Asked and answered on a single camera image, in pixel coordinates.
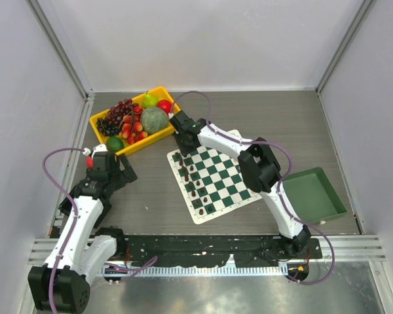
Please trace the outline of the green white chess board mat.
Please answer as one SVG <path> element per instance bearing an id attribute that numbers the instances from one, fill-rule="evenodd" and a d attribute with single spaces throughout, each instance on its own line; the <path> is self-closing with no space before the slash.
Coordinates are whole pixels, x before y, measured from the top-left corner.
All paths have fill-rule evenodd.
<path id="1" fill-rule="evenodd" d="M 215 149 L 198 147 L 186 156 L 176 149 L 167 154 L 167 160 L 195 224 L 203 224 L 261 199 L 259 194 L 246 188 L 238 162 Z M 180 160 L 186 173 L 181 172 Z M 190 182 L 195 186 L 193 191 L 187 188 Z"/>

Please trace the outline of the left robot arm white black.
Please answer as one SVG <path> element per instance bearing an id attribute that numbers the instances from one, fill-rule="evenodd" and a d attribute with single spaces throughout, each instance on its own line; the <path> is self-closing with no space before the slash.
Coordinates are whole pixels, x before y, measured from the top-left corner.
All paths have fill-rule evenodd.
<path id="1" fill-rule="evenodd" d="M 138 177 L 128 158 L 97 151 L 88 157 L 92 165 L 60 207 L 68 215 L 57 244 L 42 266 L 34 266 L 28 283 L 35 308 L 52 313 L 83 313 L 94 278 L 110 258 L 120 260 L 127 245 L 121 229 L 101 228 L 89 245 L 93 229 L 111 208 L 112 194 Z"/>

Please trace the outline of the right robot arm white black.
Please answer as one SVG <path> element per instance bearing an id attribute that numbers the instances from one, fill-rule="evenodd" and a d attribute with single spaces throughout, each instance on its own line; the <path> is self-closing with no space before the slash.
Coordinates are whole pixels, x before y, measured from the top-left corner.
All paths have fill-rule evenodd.
<path id="1" fill-rule="evenodd" d="M 270 209 L 278 225 L 282 249 L 292 258 L 301 256 L 307 249 L 311 233 L 284 191 L 281 167 L 271 150 L 278 145 L 262 138 L 253 141 L 238 137 L 203 118 L 195 122 L 183 111 L 170 113 L 168 118 L 182 154 L 208 147 L 238 161 L 246 188 L 258 193 Z"/>

